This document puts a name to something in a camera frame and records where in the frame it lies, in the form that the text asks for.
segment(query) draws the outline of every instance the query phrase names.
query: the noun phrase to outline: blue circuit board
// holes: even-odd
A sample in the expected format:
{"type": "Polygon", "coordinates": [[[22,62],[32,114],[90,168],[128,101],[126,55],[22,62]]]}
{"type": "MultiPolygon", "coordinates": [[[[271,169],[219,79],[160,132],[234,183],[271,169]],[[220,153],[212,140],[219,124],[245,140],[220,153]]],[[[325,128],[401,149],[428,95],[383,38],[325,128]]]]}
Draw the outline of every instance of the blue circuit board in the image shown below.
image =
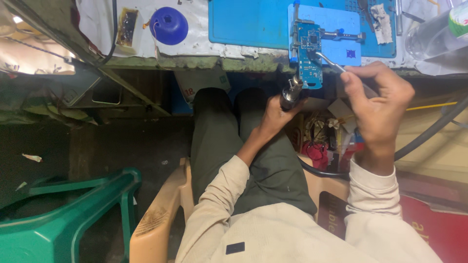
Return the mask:
{"type": "Polygon", "coordinates": [[[320,26],[317,24],[298,23],[299,78],[304,83],[302,88],[318,89],[322,87],[322,60],[307,54],[311,51],[322,51],[320,26]]]}

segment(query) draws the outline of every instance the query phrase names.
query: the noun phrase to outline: floor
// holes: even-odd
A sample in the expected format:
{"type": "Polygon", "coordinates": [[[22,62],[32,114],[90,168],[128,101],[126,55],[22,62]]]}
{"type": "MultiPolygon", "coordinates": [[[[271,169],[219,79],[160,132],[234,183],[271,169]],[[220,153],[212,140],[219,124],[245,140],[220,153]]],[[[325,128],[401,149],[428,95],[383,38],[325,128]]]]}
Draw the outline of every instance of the floor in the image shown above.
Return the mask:
{"type": "MultiPolygon", "coordinates": [[[[0,136],[8,138],[0,147],[0,171],[7,175],[0,176],[0,200],[11,196],[21,182],[31,183],[45,175],[88,179],[136,167],[142,174],[142,186],[135,193],[140,220],[180,158],[189,155],[192,133],[191,117],[111,120],[107,125],[73,131],[55,121],[0,126],[0,136]],[[21,153],[39,155],[44,161],[35,163],[21,153]]],[[[62,197],[36,198],[15,212],[0,211],[0,220],[41,214],[63,205],[62,197]]],[[[84,233],[80,262],[121,262],[124,246],[120,224],[120,208],[116,205],[84,233]]],[[[180,209],[170,233],[169,259],[176,257],[184,228],[180,209]]]]}

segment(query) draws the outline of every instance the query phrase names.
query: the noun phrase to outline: green plastic chair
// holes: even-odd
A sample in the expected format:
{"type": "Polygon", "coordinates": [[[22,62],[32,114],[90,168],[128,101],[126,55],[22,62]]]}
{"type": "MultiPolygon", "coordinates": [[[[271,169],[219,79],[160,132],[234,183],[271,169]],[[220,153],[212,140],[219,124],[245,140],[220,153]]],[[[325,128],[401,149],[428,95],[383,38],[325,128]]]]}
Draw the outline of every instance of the green plastic chair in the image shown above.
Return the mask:
{"type": "Polygon", "coordinates": [[[109,176],[79,182],[37,183],[24,198],[91,188],[74,201],[38,216],[0,223],[0,261],[3,263],[77,263],[83,233],[113,205],[120,203],[128,261],[130,237],[135,230],[133,194],[141,173],[125,168],[109,176]]]}

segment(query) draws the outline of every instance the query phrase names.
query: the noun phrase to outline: plastic chair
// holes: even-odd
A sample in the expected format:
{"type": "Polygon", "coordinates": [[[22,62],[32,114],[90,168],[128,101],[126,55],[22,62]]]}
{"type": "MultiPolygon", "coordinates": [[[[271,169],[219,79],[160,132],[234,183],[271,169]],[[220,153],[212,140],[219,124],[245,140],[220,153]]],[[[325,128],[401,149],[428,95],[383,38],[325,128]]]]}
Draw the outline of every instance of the plastic chair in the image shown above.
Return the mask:
{"type": "Polygon", "coordinates": [[[41,215],[0,223],[0,258],[5,263],[70,263],[79,261],[83,233],[113,205],[122,212],[125,257],[135,229],[133,194],[141,174],[125,168],[107,177],[79,182],[38,183],[26,197],[91,188],[74,201],[41,215]]]}
{"type": "MultiPolygon", "coordinates": [[[[312,165],[307,156],[298,155],[312,165]]],[[[304,170],[309,195],[319,207],[320,193],[326,191],[347,201],[349,182],[342,179],[321,178],[304,170]]],[[[130,239],[130,263],[167,263],[168,241],[171,224],[177,209],[182,206],[185,223],[193,212],[190,161],[180,160],[180,166],[167,179],[138,224],[130,239]]],[[[317,222],[318,212],[314,215],[317,222]]]]}

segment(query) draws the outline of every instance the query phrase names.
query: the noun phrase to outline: sleeve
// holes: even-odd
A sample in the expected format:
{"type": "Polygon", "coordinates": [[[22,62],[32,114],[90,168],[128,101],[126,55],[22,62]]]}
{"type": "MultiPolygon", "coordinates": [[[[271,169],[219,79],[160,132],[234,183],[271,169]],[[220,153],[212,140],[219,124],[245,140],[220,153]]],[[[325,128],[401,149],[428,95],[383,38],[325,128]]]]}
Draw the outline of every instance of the sleeve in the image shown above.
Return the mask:
{"type": "Polygon", "coordinates": [[[351,160],[350,196],[345,218],[346,241],[383,262],[442,262],[405,221],[393,174],[379,176],[351,160]]]}
{"type": "Polygon", "coordinates": [[[176,263],[207,262],[211,258],[229,228],[234,204],[248,179],[249,168],[236,155],[219,169],[187,221],[176,263]]]}

